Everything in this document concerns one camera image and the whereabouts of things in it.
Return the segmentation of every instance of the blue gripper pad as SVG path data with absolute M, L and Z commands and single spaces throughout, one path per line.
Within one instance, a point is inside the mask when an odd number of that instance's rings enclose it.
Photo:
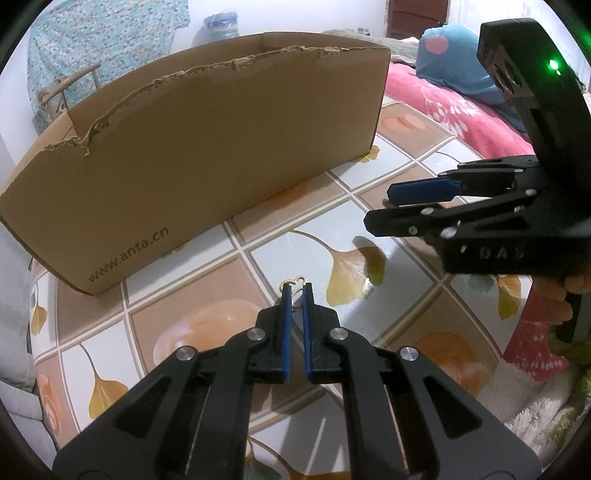
M 291 286 L 286 284 L 283 288 L 281 298 L 282 314 L 284 316 L 283 331 L 283 380 L 288 382 L 290 379 L 290 346 L 291 346 Z
M 462 184 L 445 177 L 394 183 L 388 189 L 388 200 L 396 206 L 450 202 L 463 193 Z
M 308 315 L 308 295 L 302 291 L 302 323 L 304 324 L 304 358 L 306 359 L 306 377 L 312 379 L 312 341 L 310 336 L 310 316 Z

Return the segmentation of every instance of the blue pillow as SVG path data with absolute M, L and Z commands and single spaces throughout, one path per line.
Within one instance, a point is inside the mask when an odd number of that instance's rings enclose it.
M 451 88 L 489 105 L 525 132 L 516 110 L 509 106 L 492 78 L 480 65 L 478 35 L 460 24 L 431 28 L 423 34 L 417 53 L 417 77 Z

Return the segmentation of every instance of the red cloth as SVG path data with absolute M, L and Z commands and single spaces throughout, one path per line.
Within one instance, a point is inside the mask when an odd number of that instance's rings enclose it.
M 460 137 L 482 158 L 533 154 L 521 134 L 490 107 L 459 93 L 417 78 L 411 67 L 390 64 L 386 95 L 410 105 Z M 521 320 L 503 359 L 537 381 L 553 377 L 568 366 L 566 359 L 550 352 L 548 326 L 540 323 L 544 312 L 535 291 L 525 304 Z

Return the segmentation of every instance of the cardboard box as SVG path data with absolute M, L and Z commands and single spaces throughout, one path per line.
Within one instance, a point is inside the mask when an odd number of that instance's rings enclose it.
M 60 115 L 0 192 L 0 219 L 98 294 L 223 220 L 369 151 L 389 50 L 264 33 L 135 70 Z

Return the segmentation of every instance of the blue floral fabric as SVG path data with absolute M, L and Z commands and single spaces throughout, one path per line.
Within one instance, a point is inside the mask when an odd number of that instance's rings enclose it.
M 166 56 L 174 31 L 189 25 L 187 0 L 66 0 L 41 14 L 31 27 L 28 91 L 35 127 L 50 124 L 39 91 L 92 63 L 101 85 Z M 95 91 L 88 74 L 65 92 L 72 107 Z

